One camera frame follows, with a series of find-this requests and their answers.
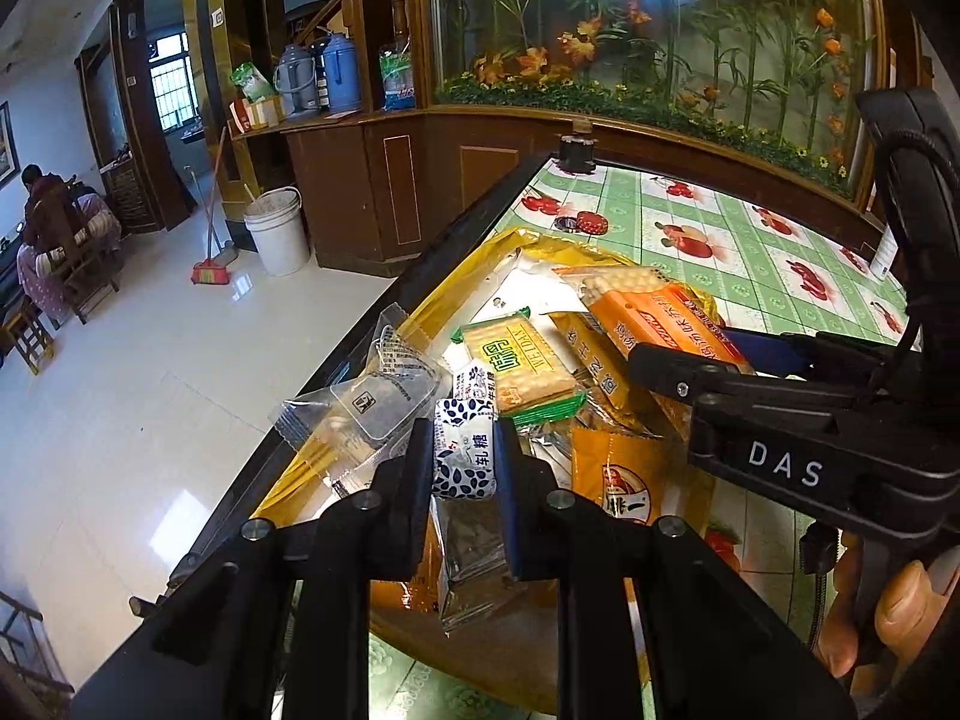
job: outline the person sitting on chair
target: person sitting on chair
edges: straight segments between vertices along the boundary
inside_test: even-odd
[[[64,285],[56,276],[50,274],[51,257],[56,257],[56,236],[45,229],[42,220],[32,211],[49,191],[56,189],[64,180],[55,173],[44,175],[37,165],[24,167],[21,178],[30,196],[23,208],[26,224],[23,228],[23,245],[16,253],[17,277],[24,293],[40,311],[59,325],[66,322],[70,316],[70,307],[64,295]],[[64,207],[71,230],[75,234],[83,234],[85,224],[91,223],[94,237],[103,238],[111,250],[117,250],[120,245],[120,223],[112,215],[104,199],[83,184],[74,184],[70,190],[69,194],[63,196],[70,197],[71,200]]]

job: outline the broom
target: broom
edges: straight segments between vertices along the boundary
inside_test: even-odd
[[[217,189],[217,172],[220,170],[220,158],[224,153],[224,142],[227,141],[227,127],[220,133],[220,144],[217,146],[217,158],[213,164],[213,183],[210,185],[208,207],[208,225],[206,225],[206,259],[193,266],[190,281],[194,284],[229,284],[230,274],[227,266],[220,265],[213,260],[213,194]]]

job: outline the thermos handle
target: thermos handle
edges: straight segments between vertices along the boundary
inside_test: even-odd
[[[305,60],[305,59],[298,59],[298,60],[296,60],[296,61],[297,61],[297,62],[304,62],[304,61],[306,61],[306,60]],[[280,67],[281,67],[281,65],[277,65],[277,66],[275,67],[275,69],[274,69],[274,88],[277,89],[277,92],[280,92],[282,95],[293,95],[293,94],[295,94],[296,92],[302,92],[304,89],[308,88],[308,87],[310,86],[310,84],[316,84],[316,83],[317,83],[317,60],[315,60],[312,56],[310,57],[310,64],[313,66],[313,77],[312,77],[312,79],[310,79],[310,80],[307,81],[306,83],[301,84],[301,85],[299,85],[298,87],[295,87],[295,88],[293,88],[293,89],[283,89],[283,88],[280,86],[280,75],[279,75],[279,73],[280,73]]]

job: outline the broom handle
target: broom handle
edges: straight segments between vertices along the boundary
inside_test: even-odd
[[[208,206],[208,229],[206,230],[206,259],[213,256],[213,193],[217,191],[217,173],[220,171],[220,159],[224,155],[224,143],[227,141],[227,127],[220,133],[220,143],[217,146],[217,158],[213,163],[213,181],[210,183],[210,197],[206,201]]]

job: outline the screw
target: screw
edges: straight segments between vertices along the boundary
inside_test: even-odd
[[[680,517],[661,517],[656,521],[656,526],[664,536],[670,536],[670,538],[683,536],[686,531],[686,523]]]
[[[376,490],[363,490],[361,493],[353,495],[353,504],[361,512],[376,509],[381,503],[383,503],[383,498]]]
[[[270,536],[274,529],[274,524],[269,519],[258,517],[257,519],[248,519],[240,528],[240,535],[247,541],[260,541],[261,538]]]
[[[551,509],[569,509],[577,502],[577,496],[570,490],[553,490],[546,496],[546,505]]]

